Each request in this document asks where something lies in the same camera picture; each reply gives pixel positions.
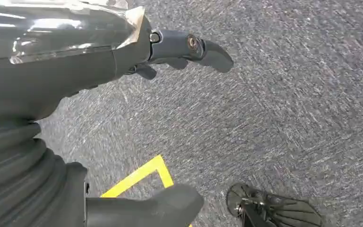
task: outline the gray carpet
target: gray carpet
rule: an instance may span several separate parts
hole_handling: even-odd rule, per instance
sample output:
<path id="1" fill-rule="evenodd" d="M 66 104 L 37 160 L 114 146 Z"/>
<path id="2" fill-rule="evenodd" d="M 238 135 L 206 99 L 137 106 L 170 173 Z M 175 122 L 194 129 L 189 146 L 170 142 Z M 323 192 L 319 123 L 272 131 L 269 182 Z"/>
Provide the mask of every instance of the gray carpet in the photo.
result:
<path id="1" fill-rule="evenodd" d="M 332 226 L 363 226 L 363 1 L 136 0 L 153 26 L 220 43 L 235 68 L 190 64 L 64 99 L 42 137 L 90 168 L 100 195 L 158 154 L 206 204 L 193 226 L 232 227 L 243 181 L 310 201 Z M 146 198 L 158 176 L 124 197 Z"/>

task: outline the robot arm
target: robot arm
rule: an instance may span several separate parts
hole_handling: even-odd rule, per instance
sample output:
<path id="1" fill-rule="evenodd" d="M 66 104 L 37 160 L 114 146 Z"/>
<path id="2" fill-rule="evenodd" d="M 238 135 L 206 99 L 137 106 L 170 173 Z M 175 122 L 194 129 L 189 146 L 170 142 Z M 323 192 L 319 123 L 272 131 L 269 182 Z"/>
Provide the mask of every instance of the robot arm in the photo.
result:
<path id="1" fill-rule="evenodd" d="M 34 121 L 60 100 L 123 75 L 155 77 L 151 64 L 188 61 L 227 72 L 217 44 L 179 31 L 152 31 L 143 8 L 0 4 L 0 226 L 175 226 L 190 223 L 203 199 L 184 185 L 147 201 L 86 199 L 87 169 L 65 164 Z"/>

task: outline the metal bolt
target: metal bolt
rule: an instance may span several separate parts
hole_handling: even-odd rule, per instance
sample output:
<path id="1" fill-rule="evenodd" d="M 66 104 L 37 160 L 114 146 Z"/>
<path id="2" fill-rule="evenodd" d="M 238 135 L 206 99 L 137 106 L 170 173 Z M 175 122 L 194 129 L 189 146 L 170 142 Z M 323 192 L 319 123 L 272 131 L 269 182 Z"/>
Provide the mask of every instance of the metal bolt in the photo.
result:
<path id="1" fill-rule="evenodd" d="M 198 40 L 195 36 L 193 35 L 189 35 L 187 37 L 187 42 L 188 42 L 188 45 L 189 45 L 189 48 L 196 51 L 198 49 Z"/>
<path id="2" fill-rule="evenodd" d="M 149 35 L 149 41 L 152 43 L 157 43 L 161 40 L 161 37 L 158 35 L 158 33 L 152 33 Z"/>

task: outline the black wheel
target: black wheel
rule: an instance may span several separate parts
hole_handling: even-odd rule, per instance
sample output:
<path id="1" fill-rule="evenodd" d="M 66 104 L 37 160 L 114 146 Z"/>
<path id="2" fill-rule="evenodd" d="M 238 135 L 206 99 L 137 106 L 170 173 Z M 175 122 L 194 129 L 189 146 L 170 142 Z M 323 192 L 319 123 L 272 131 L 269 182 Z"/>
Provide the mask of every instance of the black wheel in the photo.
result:
<path id="1" fill-rule="evenodd" d="M 233 184 L 226 193 L 227 210 L 234 217 L 240 215 L 239 207 L 243 198 L 251 196 L 250 187 L 244 183 Z"/>

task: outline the yellow floor marking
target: yellow floor marking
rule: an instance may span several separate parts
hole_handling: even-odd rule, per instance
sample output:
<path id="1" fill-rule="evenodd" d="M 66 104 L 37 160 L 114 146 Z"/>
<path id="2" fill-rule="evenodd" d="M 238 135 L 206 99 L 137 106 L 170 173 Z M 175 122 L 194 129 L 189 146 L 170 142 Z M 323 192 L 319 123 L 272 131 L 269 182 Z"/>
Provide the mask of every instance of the yellow floor marking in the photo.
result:
<path id="1" fill-rule="evenodd" d="M 115 198 L 118 197 L 123 192 L 127 191 L 133 185 L 137 184 L 142 179 L 146 178 L 153 172 L 158 171 L 159 177 L 161 178 L 164 187 L 170 187 L 173 185 L 172 177 L 170 172 L 165 165 L 164 159 L 161 155 L 156 156 L 149 162 L 145 163 L 142 167 L 138 168 L 136 171 L 126 176 L 117 185 L 111 188 L 109 191 L 105 192 L 101 197 Z"/>

